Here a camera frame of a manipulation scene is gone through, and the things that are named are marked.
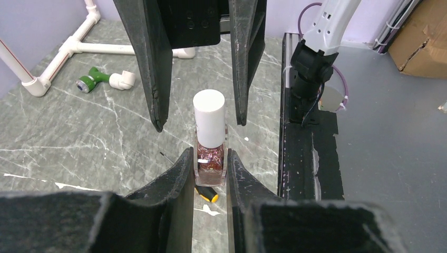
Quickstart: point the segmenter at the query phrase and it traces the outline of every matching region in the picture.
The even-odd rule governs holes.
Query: green object
[[[99,82],[108,82],[110,75],[100,72],[96,67],[92,67],[89,75],[85,75],[76,80],[77,88],[84,92],[91,92]]]

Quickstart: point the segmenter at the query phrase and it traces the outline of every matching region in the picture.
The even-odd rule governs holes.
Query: screwdriver
[[[169,159],[164,153],[160,152],[162,156],[166,158],[171,164],[174,164],[174,162]],[[212,187],[206,187],[206,186],[197,186],[195,185],[196,192],[201,196],[203,199],[205,199],[208,202],[215,203],[219,199],[219,195]]]

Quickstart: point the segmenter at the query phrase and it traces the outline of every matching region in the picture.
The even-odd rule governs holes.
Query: gray marble surface
[[[230,146],[247,169],[276,192],[281,40],[266,39],[250,89],[246,127],[236,124],[229,40],[226,35],[217,46],[198,48],[194,59],[173,60],[169,119],[162,133],[149,120],[139,78],[127,91],[103,83],[85,94],[75,86],[92,66],[139,76],[135,56],[75,54],[42,98],[18,85],[0,100],[0,191],[88,188],[125,195],[136,190],[170,167],[160,151],[174,160],[191,146],[192,98],[211,88],[226,97]],[[84,41],[130,44],[122,24],[111,21],[100,21]],[[56,52],[32,73],[40,75]],[[228,251],[226,194],[224,188],[217,190],[216,204],[195,197],[193,252]],[[203,205],[219,214],[201,211]]]

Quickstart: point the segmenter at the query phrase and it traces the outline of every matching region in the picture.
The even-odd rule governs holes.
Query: white wall
[[[82,0],[0,0],[0,37],[25,67],[32,69],[86,16]],[[2,60],[0,76],[1,98],[19,79]]]
[[[383,27],[386,19],[400,0],[362,0],[354,14],[344,41],[354,43],[371,43],[376,33]],[[297,22],[301,10],[315,0],[267,0],[266,34],[282,37],[285,32],[298,33]],[[113,0],[96,0],[96,4],[105,19],[120,20]],[[310,8],[303,16],[302,29],[306,31],[314,19],[317,9]]]

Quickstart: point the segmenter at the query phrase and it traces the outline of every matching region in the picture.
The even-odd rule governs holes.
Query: nail polish bottle
[[[223,186],[227,175],[228,153],[225,97],[216,90],[203,90],[192,101],[196,118],[196,185]]]

